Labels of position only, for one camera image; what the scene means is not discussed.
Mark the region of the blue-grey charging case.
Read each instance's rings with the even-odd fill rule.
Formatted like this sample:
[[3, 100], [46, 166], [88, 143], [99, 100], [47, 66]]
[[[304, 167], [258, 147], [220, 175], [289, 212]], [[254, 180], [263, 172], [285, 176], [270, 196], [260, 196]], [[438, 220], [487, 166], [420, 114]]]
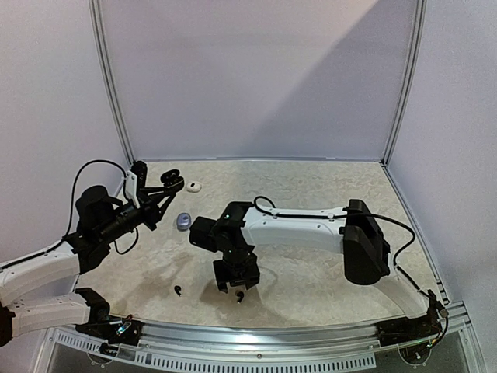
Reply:
[[178, 214], [176, 218], [176, 229], [180, 232], [185, 232], [189, 230], [189, 227], [192, 224], [191, 215], [183, 212]]

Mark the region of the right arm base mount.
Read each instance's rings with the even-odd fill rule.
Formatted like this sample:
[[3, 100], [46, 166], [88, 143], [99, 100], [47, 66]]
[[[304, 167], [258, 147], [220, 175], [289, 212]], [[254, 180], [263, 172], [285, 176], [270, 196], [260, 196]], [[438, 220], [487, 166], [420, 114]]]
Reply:
[[423, 316], [410, 319], [401, 317], [377, 322], [376, 335], [382, 347], [426, 341], [429, 347], [436, 345], [448, 329], [449, 312], [445, 308], [429, 308]]

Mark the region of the black charging case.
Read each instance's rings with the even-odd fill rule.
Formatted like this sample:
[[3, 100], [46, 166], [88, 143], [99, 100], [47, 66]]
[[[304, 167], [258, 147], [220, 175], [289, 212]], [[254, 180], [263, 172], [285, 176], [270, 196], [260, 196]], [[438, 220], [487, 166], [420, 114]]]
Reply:
[[178, 193], [185, 186], [185, 180], [178, 169], [170, 169], [160, 176], [164, 190], [169, 193]]

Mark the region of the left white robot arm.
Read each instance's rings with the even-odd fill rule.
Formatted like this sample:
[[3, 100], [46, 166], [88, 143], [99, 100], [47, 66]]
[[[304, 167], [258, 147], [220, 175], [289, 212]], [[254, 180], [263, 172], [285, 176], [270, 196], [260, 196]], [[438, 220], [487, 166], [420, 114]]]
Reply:
[[185, 182], [179, 170], [171, 169], [161, 175], [161, 186], [147, 186], [147, 171], [145, 162], [136, 161], [123, 172], [122, 200], [110, 196], [103, 185], [87, 188], [80, 198], [71, 200], [71, 212], [78, 214], [74, 231], [67, 231], [52, 246], [2, 263], [2, 345], [25, 333], [66, 325], [109, 344], [138, 344], [142, 322], [110, 315], [109, 303], [91, 288], [31, 300], [26, 295], [94, 270], [116, 241], [136, 232], [138, 226], [157, 228]]

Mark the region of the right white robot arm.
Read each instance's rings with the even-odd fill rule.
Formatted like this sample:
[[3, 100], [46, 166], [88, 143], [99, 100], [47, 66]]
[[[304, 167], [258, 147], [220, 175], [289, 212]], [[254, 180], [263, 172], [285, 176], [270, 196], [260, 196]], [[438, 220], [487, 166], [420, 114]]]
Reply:
[[391, 251], [378, 223], [386, 221], [409, 231], [407, 225], [370, 212], [358, 199], [323, 210], [261, 207], [260, 199], [231, 202], [218, 219], [197, 217], [189, 228], [192, 245], [222, 254], [213, 263], [219, 291], [250, 289], [259, 283], [257, 246], [303, 246], [342, 255], [347, 281], [374, 286], [404, 312], [401, 331], [409, 339], [419, 338], [432, 319], [448, 318], [435, 293], [422, 290], [398, 264], [398, 254]]

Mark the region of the white earbud charging case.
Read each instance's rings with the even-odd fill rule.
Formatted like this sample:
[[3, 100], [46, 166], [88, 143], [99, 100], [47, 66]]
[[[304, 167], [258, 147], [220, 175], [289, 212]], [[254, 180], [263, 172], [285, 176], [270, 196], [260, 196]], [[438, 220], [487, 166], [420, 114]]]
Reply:
[[191, 182], [186, 185], [186, 190], [189, 193], [199, 193], [202, 189], [202, 184], [199, 182]]

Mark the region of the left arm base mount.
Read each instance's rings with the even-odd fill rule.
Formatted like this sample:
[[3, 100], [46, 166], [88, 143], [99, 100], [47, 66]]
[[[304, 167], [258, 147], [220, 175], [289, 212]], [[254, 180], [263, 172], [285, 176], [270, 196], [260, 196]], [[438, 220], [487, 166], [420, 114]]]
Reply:
[[75, 326], [77, 332], [105, 340], [107, 345], [138, 346], [143, 322], [136, 320], [132, 315], [110, 315], [109, 303], [91, 288], [77, 288], [75, 293], [83, 297], [90, 311], [88, 321]]

